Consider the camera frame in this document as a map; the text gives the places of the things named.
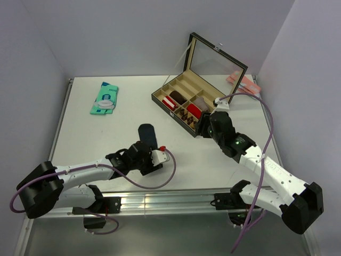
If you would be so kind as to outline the navy patterned sock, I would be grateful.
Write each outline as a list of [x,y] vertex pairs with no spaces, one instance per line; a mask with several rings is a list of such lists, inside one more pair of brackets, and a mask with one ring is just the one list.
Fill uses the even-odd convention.
[[141,124],[138,128],[140,141],[144,142],[151,150],[158,149],[156,134],[153,125]]

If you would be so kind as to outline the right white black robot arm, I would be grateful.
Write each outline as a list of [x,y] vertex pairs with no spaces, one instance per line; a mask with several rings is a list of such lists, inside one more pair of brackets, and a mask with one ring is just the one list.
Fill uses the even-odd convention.
[[257,187],[242,180],[230,190],[231,203],[237,208],[251,204],[280,216],[285,225],[297,234],[303,234],[323,213],[322,188],[316,183],[295,177],[270,157],[250,137],[236,132],[228,113],[204,112],[196,124],[196,134],[212,138],[222,152],[238,164],[251,170],[274,191]]

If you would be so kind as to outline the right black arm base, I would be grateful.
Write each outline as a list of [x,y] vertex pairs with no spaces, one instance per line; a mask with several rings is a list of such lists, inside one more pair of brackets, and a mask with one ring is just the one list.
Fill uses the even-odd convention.
[[215,193],[210,205],[218,211],[227,210],[230,222],[238,227],[243,226],[250,209],[236,193]]

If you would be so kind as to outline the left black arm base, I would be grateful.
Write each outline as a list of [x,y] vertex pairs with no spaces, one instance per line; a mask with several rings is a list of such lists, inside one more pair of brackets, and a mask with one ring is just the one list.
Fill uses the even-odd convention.
[[[108,235],[116,232],[119,228],[119,222],[110,214],[119,213],[120,207],[120,197],[103,197],[86,209],[73,207],[72,214],[84,216],[83,226],[86,232],[93,235]],[[114,223],[115,228],[110,231],[101,231],[109,223]]]

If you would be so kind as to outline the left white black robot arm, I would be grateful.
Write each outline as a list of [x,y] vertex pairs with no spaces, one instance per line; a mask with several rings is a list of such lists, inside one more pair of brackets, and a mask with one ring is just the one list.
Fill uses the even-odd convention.
[[17,192],[30,219],[68,207],[98,213],[106,208],[106,200],[94,181],[120,178],[132,170],[147,175],[168,160],[165,151],[138,141],[128,149],[83,165],[54,166],[50,161],[43,162],[18,184]]

